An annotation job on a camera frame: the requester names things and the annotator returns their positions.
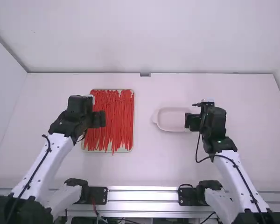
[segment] red uncooked pasta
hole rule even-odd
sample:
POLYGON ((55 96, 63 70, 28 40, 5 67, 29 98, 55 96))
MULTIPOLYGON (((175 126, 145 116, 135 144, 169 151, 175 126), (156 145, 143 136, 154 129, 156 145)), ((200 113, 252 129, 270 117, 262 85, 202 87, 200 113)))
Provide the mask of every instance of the red uncooked pasta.
POLYGON ((105 151, 111 144, 114 154, 120 147, 133 147, 134 102, 131 90, 91 90, 95 96, 94 111, 106 112, 106 127, 90 128, 84 139, 84 150, 105 151))

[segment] white table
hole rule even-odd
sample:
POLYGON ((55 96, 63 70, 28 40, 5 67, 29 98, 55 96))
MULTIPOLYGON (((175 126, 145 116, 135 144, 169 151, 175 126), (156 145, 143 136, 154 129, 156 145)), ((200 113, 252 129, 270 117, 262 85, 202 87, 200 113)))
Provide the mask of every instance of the white table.
MULTIPOLYGON (((135 91, 133 150, 112 156, 85 153, 76 145, 52 185, 70 177, 106 186, 220 180, 210 161, 195 163, 197 133, 163 132, 150 120, 161 106, 191 107, 202 98, 213 98, 227 111, 227 134, 256 188, 280 190, 280 92, 272 74, 32 74, 0 148, 0 188, 12 187, 23 177, 45 142, 41 134, 66 108, 69 95, 94 88, 135 91)), ((198 157, 206 155, 201 144, 198 157)))

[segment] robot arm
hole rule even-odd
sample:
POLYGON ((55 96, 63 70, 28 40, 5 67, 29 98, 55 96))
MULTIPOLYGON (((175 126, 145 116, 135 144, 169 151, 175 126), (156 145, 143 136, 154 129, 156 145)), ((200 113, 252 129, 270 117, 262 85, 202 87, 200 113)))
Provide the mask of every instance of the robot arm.
POLYGON ((69 97, 66 111, 43 135, 46 142, 30 170, 9 196, 0 196, 0 224, 53 223, 60 211, 85 198, 87 181, 69 179, 47 201, 49 185, 78 138, 106 125, 105 112, 92 111, 94 103, 93 95, 69 97))
POLYGON ((200 182, 196 188, 200 201, 211 206, 223 224, 280 223, 280 212, 272 212, 259 195, 242 166, 237 147, 225 136, 226 111, 215 107, 212 100, 202 100, 193 106, 201 107, 201 112, 186 113, 185 128, 199 132, 203 148, 209 154, 200 161, 196 158, 196 162, 210 159, 226 184, 223 190, 219 182, 200 182))

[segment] black cable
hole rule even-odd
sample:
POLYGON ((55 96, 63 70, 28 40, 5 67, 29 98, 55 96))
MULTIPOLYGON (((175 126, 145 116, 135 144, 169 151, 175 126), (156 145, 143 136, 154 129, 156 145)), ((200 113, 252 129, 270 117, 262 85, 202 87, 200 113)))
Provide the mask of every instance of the black cable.
POLYGON ((258 210, 258 213, 259 213, 259 215, 260 215, 260 217, 261 217, 261 219, 262 219, 263 224, 266 224, 265 218, 264 218, 264 216, 263 216, 263 214, 262 214, 262 212, 261 212, 261 210, 260 210, 260 207, 259 207, 259 205, 258 205, 258 202, 257 202, 256 198, 254 197, 254 195, 253 195, 253 193, 252 193, 252 191, 251 191, 251 189, 250 189, 250 187, 249 187, 247 181, 245 180, 245 178, 244 178, 242 172, 240 171, 240 169, 238 168, 237 164, 236 164, 232 159, 230 159, 230 158, 228 158, 227 156, 224 156, 224 155, 217 155, 217 154, 216 154, 216 155, 207 156, 207 157, 205 157, 205 158, 203 158, 203 159, 201 159, 201 160, 199 160, 199 161, 197 160, 197 152, 198 152, 198 147, 199 147, 200 135, 201 135, 201 134, 199 133, 198 142, 197 142, 197 147, 196 147, 196 153, 195 153, 195 161, 196 161, 196 163, 201 163, 201 162, 203 162, 203 161, 205 161, 205 160, 207 160, 207 159, 214 158, 214 157, 221 157, 221 158, 225 158, 225 159, 227 159, 228 161, 230 161, 230 162, 233 164, 233 167, 234 167, 235 169, 237 169, 238 174, 241 176, 241 178, 242 178, 242 180, 243 180, 243 182, 244 182, 244 184, 245 184, 245 186, 246 186, 246 188, 247 188, 247 190, 248 190, 248 192, 249 192, 249 194, 250 194, 250 197, 252 198, 252 202, 255 204, 255 206, 256 206, 256 208, 257 208, 257 210, 258 210))
POLYGON ((124 220, 124 218, 122 218, 121 220, 119 220, 119 221, 117 222, 117 224, 120 224, 122 220, 124 220))
POLYGON ((134 222, 132 220, 128 220, 128 219, 125 219, 125 218, 112 218, 112 219, 115 219, 115 220, 120 220, 120 221, 126 221, 126 222, 129 222, 129 223, 133 223, 133 224, 142 224, 142 223, 137 223, 137 222, 134 222))
POLYGON ((212 216, 212 215, 214 215, 215 214, 215 212, 213 211, 209 216, 207 216, 206 217, 206 219, 205 220, 203 220, 200 224, 203 224, 203 223, 205 223, 207 220, 209 220, 210 219, 210 217, 212 216))
POLYGON ((13 214, 13 211, 14 211, 14 209, 15 209, 15 207, 16 207, 18 201, 19 201, 19 199, 22 197, 22 195, 24 194, 25 190, 30 188, 30 183, 32 182, 32 179, 34 178, 34 176, 35 176, 36 172, 38 171, 39 167, 42 165, 42 163, 43 163, 44 160, 46 159, 47 155, 48 155, 50 152, 52 152, 52 150, 51 150, 51 142, 50 142, 49 138, 48 138, 46 135, 44 135, 44 134, 42 135, 42 137, 45 138, 45 139, 47 140, 47 142, 48 142, 48 149, 47 149, 47 151, 46 151, 46 154, 43 156, 42 160, 39 162, 39 164, 38 164, 37 167, 35 168, 35 170, 34 170, 33 174, 31 175, 30 179, 29 179, 28 182, 25 184, 23 190, 21 191, 21 193, 19 194, 19 196, 18 196, 18 197, 16 198, 16 200, 14 201, 14 204, 13 204, 13 206, 11 207, 10 212, 9 212, 9 214, 8 214, 8 216, 7 216, 6 224, 8 224, 8 222, 10 221, 10 218, 11 218, 11 216, 12 216, 12 214, 13 214))
POLYGON ((188 187, 193 188, 193 185, 188 184, 188 183, 183 183, 183 184, 179 185, 178 189, 181 188, 181 187, 183 187, 183 186, 188 186, 188 187))

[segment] white wall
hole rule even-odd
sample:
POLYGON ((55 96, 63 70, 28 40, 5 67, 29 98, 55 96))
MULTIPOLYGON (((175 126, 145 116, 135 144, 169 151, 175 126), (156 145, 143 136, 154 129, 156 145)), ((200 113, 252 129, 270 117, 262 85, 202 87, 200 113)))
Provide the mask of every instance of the white wall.
POLYGON ((0 0, 0 36, 32 72, 270 72, 280 0, 0 0))
POLYGON ((26 76, 26 71, 0 44, 0 144, 26 76))

